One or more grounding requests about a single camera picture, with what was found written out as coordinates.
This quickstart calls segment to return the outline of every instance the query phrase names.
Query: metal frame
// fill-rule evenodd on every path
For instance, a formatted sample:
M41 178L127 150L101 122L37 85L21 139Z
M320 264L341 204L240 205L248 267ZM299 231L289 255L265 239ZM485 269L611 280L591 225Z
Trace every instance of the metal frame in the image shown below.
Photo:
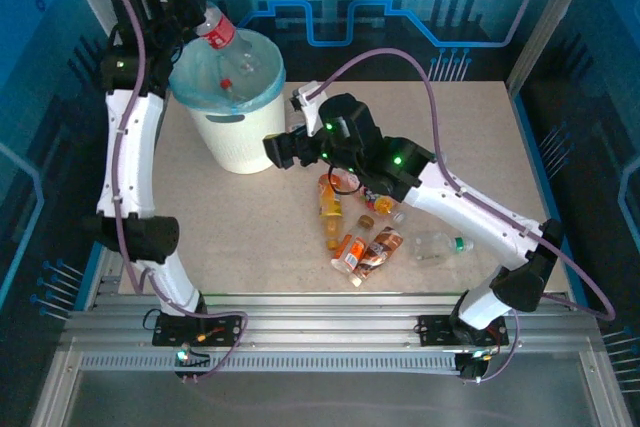
M520 92L525 80L546 47L547 42L549 42L551 35L553 35L556 27L567 13L571 1L572 0L549 0L547 2L542 14L540 14L538 23L527 39L527 43L522 49L507 79L507 90L512 98Z
M508 80L513 96L531 71L571 0L550 0ZM93 0L103 28L113 24L108 0ZM159 305L155 296L118 295L121 259L106 252L92 284L86 312L73 312L54 357L33 426L61 426L83 370L175 371L174 351L151 345L142 316ZM453 295L273 294L207 296L211 312L247 311L247 335L226 368L234 371L376 371L451 375L456 352L422 348L416 317L448 314ZM547 301L522 315L522 353L578 352L600 424L631 426L596 321ZM513 329L513 319L507 319ZM213 363L221 358L207 349Z

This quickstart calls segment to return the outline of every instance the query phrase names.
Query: orange bottle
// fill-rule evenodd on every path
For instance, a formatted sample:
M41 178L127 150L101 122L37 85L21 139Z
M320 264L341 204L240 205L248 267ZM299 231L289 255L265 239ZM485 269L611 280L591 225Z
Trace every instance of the orange bottle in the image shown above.
M373 271L387 262L398 247L402 245L404 239L396 229L404 222L404 219L404 213L400 212L396 214L393 218L394 226L387 226L382 229L382 232L376 235L376 238L369 244L358 265L353 269L351 275L349 275L349 280L353 285L360 287L360 284L362 284Z
M340 190L340 178L331 176L331 183L336 190ZM318 179L318 198L320 199L320 222L322 232L327 242L327 249L336 250L342 239L342 205L340 196L329 185L329 176L321 175Z
M373 219L362 215L358 223L344 236L342 243L331 259L331 265L344 274L351 274L364 255L373 227Z

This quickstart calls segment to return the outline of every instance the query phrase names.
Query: plastic bottle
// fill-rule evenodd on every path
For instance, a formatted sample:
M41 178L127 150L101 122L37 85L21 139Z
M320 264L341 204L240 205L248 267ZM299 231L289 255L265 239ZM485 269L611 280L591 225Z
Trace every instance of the plastic bottle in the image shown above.
M334 187L340 190L340 178L337 175L331 176ZM337 195L331 185L329 176L321 175L318 179L318 199L320 200L320 222L322 231L327 242L327 249L336 250L342 239L342 205L340 196Z
M421 232L411 240L414 257L429 260L432 264L446 262L449 257L473 249L473 240L465 237L452 239L444 232Z
M354 190L360 185L360 181L355 174L345 172L344 177L348 187L347 190ZM367 209L376 214L387 216L397 213L398 203L388 195L375 194L364 185L360 187L357 195L364 202Z
M225 93L227 94L227 98L231 102L241 103L249 100L243 95L236 94L235 89L233 88L233 83L231 82L231 79L222 79L220 81L220 88L222 88L222 90L225 91Z
M260 60L251 42L237 35L234 25L217 6L209 4L204 17L205 21L195 29L196 34L206 39L242 75L255 74L260 69Z
M404 238L400 233L400 226L405 220L405 214L398 212L393 216L391 225L386 226L376 238L369 244L367 250L353 273L349 275L349 280L356 287L360 287L362 282L371 273L387 262L393 253L402 245Z
M331 265L344 274L351 274L364 255L373 224L373 219L368 215L360 216L358 223L342 239Z

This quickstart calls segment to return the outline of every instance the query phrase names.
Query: red label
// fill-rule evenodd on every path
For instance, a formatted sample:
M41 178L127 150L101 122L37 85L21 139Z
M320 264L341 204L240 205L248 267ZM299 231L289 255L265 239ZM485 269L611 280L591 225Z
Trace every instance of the red label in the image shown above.
M236 33L236 28L225 15L222 16L215 29L204 36L207 42L216 50L229 45Z

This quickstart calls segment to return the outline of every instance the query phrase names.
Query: yellow bottle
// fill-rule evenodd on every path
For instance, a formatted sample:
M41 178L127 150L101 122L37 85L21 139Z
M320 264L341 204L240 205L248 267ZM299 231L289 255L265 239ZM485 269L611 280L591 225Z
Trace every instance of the yellow bottle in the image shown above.
M331 176L331 183L340 190L340 178ZM342 240L342 205L340 196L329 185L329 176L321 175L318 179L318 198L320 199L320 222L322 232L327 241L327 249L336 250Z

